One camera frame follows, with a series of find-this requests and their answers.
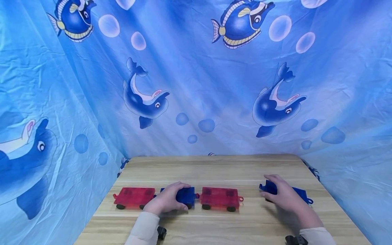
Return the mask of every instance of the cartoon dolphin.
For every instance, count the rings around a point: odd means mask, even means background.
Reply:
[[[25,155],[9,159],[0,151],[0,205],[16,198],[29,220],[40,212],[48,192],[46,174],[52,164],[57,139],[43,119],[35,132],[34,143]]]
[[[155,91],[152,95],[145,95],[136,88],[136,76],[147,76],[148,72],[143,70],[141,66],[136,66],[131,58],[127,60],[127,68],[131,72],[129,79],[124,80],[123,99],[127,108],[134,114],[140,116],[140,128],[145,129],[152,125],[154,119],[157,119],[168,108],[169,102],[166,96],[170,94],[168,91]]]
[[[301,102],[306,99],[306,96],[299,96],[296,94],[287,101],[278,98],[278,89],[280,84],[290,82],[295,78],[293,72],[289,71],[287,63],[279,68],[278,81],[269,89],[264,88],[258,95],[253,104],[252,116],[253,120],[261,125],[256,137],[261,138],[272,133],[276,125],[284,123],[301,110]]]
[[[47,15],[57,36],[64,30],[71,41],[82,42],[93,32],[91,9],[94,6],[93,0],[59,0],[54,12],[56,17]]]
[[[212,43],[223,36],[227,48],[236,49],[250,43],[260,33],[260,27],[267,13],[275,7],[273,2],[234,0],[221,16],[221,24],[211,19],[214,27]]]

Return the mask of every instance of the fabric backdrop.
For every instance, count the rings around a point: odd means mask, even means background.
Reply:
[[[0,244],[73,244],[132,157],[263,153],[392,243],[391,9],[1,1]]]

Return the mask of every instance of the wooden table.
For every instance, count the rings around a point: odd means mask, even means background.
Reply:
[[[160,225],[167,229],[165,245],[285,244],[284,237],[298,232],[292,215],[260,197],[263,174],[279,174],[292,186],[305,189],[313,209],[339,245],[369,244],[303,162],[294,155],[192,156],[133,158],[117,179],[79,236],[77,245],[123,245],[140,210],[118,210],[113,194],[122,187],[154,187],[159,192],[176,181],[195,186],[238,189],[244,197],[239,212],[194,210],[168,214]]]

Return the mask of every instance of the sleeve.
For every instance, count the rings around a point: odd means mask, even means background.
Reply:
[[[156,245],[158,223],[159,217],[155,214],[141,212],[125,245]]]
[[[332,235],[324,227],[302,229],[299,234],[308,241],[309,245],[336,245]]]

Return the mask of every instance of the fish tail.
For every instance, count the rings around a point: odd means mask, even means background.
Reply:
[[[135,73],[138,76],[147,76],[148,72],[141,66],[137,66],[136,62],[133,62],[132,58],[129,57],[127,60],[127,68],[131,73]]]
[[[219,26],[219,23],[216,20],[211,19],[211,21],[212,21],[212,25],[214,26],[214,36],[212,38],[212,43],[215,43],[221,37],[221,34],[219,32],[221,27]]]
[[[292,71],[289,71],[289,68],[287,67],[287,63],[283,63],[279,70],[278,70],[278,76],[279,76],[279,81],[280,80],[285,80],[286,82],[290,82],[295,78],[293,75]]]
[[[48,13],[46,13],[46,14],[48,15],[50,22],[53,25],[53,28],[54,28],[54,31],[56,32],[56,35],[59,36],[61,33],[61,29],[58,27],[58,24],[57,24],[58,20],[56,20],[56,18],[53,17],[51,14],[48,14]]]

